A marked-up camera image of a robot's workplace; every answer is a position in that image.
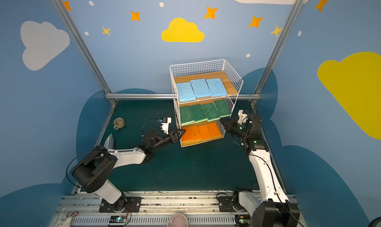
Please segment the orange sponge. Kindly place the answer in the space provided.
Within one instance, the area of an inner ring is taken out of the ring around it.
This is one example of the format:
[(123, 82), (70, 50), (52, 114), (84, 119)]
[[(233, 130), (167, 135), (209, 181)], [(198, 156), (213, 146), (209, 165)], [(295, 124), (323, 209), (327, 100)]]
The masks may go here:
[(191, 142), (201, 141), (201, 134), (197, 125), (189, 126), (188, 131), (190, 133)]
[(208, 130), (210, 132), (212, 139), (217, 139), (217, 138), (222, 137), (222, 134), (221, 134), (221, 131), (217, 125), (217, 122), (208, 123), (207, 127), (208, 127)]
[(192, 141), (191, 132), (188, 127), (185, 127), (184, 130), (185, 130), (185, 133), (182, 136), (181, 140), (183, 144), (188, 144)]
[(198, 130), (202, 141), (209, 141), (212, 139), (212, 135), (207, 125), (199, 125)]

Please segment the green sponge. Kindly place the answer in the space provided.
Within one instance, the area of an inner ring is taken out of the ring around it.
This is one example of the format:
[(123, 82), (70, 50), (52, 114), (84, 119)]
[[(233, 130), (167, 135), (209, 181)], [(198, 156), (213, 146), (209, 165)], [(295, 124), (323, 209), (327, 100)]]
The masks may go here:
[(220, 114), (214, 103), (208, 103), (201, 105), (208, 122), (216, 121), (220, 119)]
[(226, 100), (216, 100), (213, 102), (219, 115), (220, 115), (220, 118), (226, 118), (226, 117), (230, 117), (232, 115), (232, 112), (226, 102)]
[(196, 124), (207, 121), (205, 111), (200, 104), (189, 106), (189, 108)]

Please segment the blue sponge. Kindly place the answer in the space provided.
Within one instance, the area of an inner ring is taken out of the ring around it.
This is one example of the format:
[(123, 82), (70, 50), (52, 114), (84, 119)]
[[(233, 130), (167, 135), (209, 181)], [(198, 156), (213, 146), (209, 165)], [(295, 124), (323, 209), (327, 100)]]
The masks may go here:
[(227, 91), (220, 78), (207, 79), (211, 97), (227, 96)]
[(211, 92), (205, 79), (193, 79), (190, 80), (190, 84), (197, 99), (211, 97)]
[(190, 82), (176, 84), (179, 102), (190, 102), (196, 100), (193, 88)]

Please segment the white wire wooden shelf rack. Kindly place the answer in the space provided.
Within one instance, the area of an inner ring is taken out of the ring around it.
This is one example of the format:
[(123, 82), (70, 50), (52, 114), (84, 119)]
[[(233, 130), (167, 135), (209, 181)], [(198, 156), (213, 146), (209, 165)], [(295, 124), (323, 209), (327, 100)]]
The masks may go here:
[[(184, 129), (185, 127), (194, 126), (194, 125), (206, 125), (208, 123), (217, 122), (217, 125), (221, 131), (222, 137), (225, 135), (225, 128), (223, 127), (221, 123), (221, 119), (212, 122), (201, 122), (201, 123), (192, 123), (189, 125), (181, 125), (180, 120), (180, 107), (183, 106), (192, 106), (196, 104), (208, 104), (213, 103), (216, 100), (226, 100), (231, 112), (233, 112), (238, 95), (241, 91), (241, 88), (243, 86), (243, 79), (241, 76), (236, 72), (236, 70), (230, 65), (230, 63), (225, 59), (218, 59), (218, 60), (211, 60), (211, 61), (203, 61), (203, 62), (194, 62), (194, 63), (185, 63), (185, 64), (176, 64), (171, 65), (169, 67), (170, 69), (170, 75), (171, 75), (171, 82), (172, 82), (172, 91), (173, 91), (173, 100), (174, 100), (174, 109), (175, 109), (175, 115), (176, 115), (176, 125), (179, 129)], [(220, 78), (223, 85), (225, 86), (225, 89), (227, 91), (227, 96), (220, 96), (220, 97), (204, 97), (199, 98), (190, 102), (179, 102), (178, 98), (178, 91), (176, 84), (177, 83), (183, 83), (183, 82), (190, 82), (190, 80), (193, 79), (213, 79), (213, 78)], [(198, 142), (190, 142), (188, 144), (183, 144), (182, 140), (180, 140), (180, 144), (182, 147), (189, 147), (209, 141), (198, 141)]]

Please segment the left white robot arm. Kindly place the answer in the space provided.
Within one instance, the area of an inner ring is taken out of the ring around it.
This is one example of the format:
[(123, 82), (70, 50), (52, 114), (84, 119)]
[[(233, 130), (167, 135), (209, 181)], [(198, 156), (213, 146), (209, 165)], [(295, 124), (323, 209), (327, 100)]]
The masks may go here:
[(122, 200), (123, 193), (108, 180), (112, 171), (149, 162), (158, 148), (179, 142), (185, 133), (185, 129), (173, 129), (168, 134), (159, 135), (157, 130), (150, 129), (133, 149), (114, 150), (98, 145), (74, 166), (71, 175), (87, 193), (94, 193), (107, 203), (116, 205)]

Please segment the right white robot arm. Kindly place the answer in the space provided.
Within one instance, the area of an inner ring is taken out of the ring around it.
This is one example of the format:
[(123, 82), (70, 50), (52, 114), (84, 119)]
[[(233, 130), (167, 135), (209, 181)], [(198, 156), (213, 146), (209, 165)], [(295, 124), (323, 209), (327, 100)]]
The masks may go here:
[(229, 134), (240, 139), (261, 193), (257, 198), (251, 191), (237, 191), (232, 199), (234, 207), (248, 212), (251, 227), (301, 226), (301, 211), (289, 201), (272, 165), (270, 148), (263, 138), (262, 118), (239, 110), (237, 117), (223, 119), (221, 123)]

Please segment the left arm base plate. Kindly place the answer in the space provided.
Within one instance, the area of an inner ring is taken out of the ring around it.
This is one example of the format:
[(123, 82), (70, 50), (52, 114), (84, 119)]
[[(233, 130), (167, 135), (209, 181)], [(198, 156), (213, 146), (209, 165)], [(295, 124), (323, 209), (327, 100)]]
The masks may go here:
[(99, 213), (138, 213), (140, 210), (142, 198), (139, 196), (126, 197), (122, 196), (114, 204), (102, 200)]

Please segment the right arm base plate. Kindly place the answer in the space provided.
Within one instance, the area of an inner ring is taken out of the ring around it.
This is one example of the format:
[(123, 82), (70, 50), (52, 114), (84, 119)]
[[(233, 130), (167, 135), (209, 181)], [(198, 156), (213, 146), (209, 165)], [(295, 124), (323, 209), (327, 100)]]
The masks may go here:
[(233, 197), (226, 194), (217, 194), (218, 207), (220, 212), (242, 212), (243, 209), (235, 205)]

